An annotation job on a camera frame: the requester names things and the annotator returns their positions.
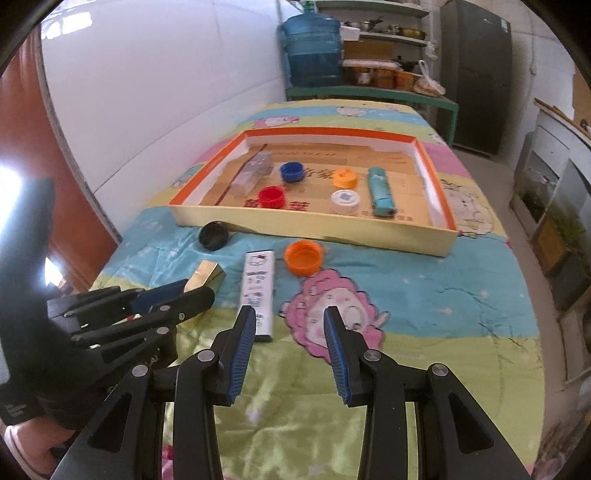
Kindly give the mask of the white metal shelf rack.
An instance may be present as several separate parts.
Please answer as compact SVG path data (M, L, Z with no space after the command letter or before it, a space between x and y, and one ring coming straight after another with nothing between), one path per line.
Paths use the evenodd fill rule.
M428 1L318 1L342 25L346 60L382 60L414 69L435 59L435 17Z

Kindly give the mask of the grey kitchen counter cabinet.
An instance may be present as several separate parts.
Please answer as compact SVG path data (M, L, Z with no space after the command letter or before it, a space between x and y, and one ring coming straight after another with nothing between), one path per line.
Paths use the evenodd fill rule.
M590 288L590 126L539 99L526 136L510 207L550 284L555 308Z

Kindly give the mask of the clear glitter rectangular box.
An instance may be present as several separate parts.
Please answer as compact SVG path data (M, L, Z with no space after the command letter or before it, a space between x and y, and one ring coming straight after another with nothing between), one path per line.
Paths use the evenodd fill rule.
M273 158L269 152L256 153L239 168L229 186L233 197L246 197L263 178L273 173Z

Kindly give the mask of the dark grey refrigerator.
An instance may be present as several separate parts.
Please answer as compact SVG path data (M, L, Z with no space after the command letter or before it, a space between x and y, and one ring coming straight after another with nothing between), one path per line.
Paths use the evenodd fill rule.
M441 83L458 104L454 144L498 154L512 83L512 31L504 18L469 1L440 9Z

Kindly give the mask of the blue bottle cap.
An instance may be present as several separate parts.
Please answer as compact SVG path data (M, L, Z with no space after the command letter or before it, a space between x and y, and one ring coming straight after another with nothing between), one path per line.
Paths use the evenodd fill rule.
M280 177L284 183L300 182L304 175L304 165L301 162L290 161L280 166Z

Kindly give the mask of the plastic bag of buns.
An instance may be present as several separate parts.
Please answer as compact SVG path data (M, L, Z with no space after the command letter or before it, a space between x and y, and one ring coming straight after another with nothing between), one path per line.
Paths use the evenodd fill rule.
M421 77L415 81L413 86L414 91L418 94L434 98L445 96L446 89L431 77L427 63L424 60L420 60L418 65L421 70Z

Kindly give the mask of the black bottle cap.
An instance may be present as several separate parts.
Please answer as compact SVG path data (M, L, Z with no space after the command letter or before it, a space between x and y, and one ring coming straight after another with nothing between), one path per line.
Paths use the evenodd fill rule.
M202 226L198 233L198 243L208 251L217 251L228 244L229 231L220 221L212 221Z

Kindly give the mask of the brown wooden door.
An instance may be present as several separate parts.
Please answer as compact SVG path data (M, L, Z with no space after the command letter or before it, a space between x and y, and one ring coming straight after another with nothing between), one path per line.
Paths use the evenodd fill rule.
M87 291L117 242L75 177L49 106L35 29L1 76L1 164L25 178L54 181L49 258L76 290Z

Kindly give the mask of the orange bottle cap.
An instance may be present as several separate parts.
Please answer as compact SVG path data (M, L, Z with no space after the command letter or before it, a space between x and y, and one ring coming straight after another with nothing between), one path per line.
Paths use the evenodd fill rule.
M349 168L335 169L332 174L332 185L337 189L354 190L359 177L356 171Z
M308 277L322 269L324 250L315 241L297 240L287 246L283 260L290 273L300 277Z

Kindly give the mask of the gold rectangular box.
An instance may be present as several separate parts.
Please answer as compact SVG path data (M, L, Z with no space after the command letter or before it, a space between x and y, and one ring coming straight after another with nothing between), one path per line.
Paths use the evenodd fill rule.
M225 272L221 265L211 260L201 261L190 279L185 283L183 292L187 293L204 286L216 292L224 278Z

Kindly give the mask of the white Hello Kitty box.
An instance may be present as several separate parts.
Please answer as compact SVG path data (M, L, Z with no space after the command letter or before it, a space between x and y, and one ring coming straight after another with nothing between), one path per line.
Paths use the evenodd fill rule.
M245 254L240 303L256 312L256 341L273 340L274 264L273 250Z

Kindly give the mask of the teal rectangular box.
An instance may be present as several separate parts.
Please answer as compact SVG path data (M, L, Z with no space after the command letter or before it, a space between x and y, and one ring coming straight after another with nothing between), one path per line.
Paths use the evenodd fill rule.
M386 171L381 167L370 167L368 184L374 215L393 218L397 213L397 208Z

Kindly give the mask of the white QR bottle cap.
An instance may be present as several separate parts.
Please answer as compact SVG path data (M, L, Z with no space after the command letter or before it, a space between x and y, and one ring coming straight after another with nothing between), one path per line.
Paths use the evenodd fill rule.
M331 195L332 212L339 215L355 215L361 206L361 198L356 191L337 190Z

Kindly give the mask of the red bottle cap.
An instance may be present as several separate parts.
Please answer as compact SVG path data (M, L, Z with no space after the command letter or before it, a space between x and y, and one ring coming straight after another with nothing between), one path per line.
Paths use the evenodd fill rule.
M262 208L281 209L286 204L286 192L280 186L267 186L257 194L257 202Z

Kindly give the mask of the blue water jug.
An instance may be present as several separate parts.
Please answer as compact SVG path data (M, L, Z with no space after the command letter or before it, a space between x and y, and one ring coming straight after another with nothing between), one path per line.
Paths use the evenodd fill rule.
M288 87L329 87L342 83L341 23L304 1L300 15L279 27Z

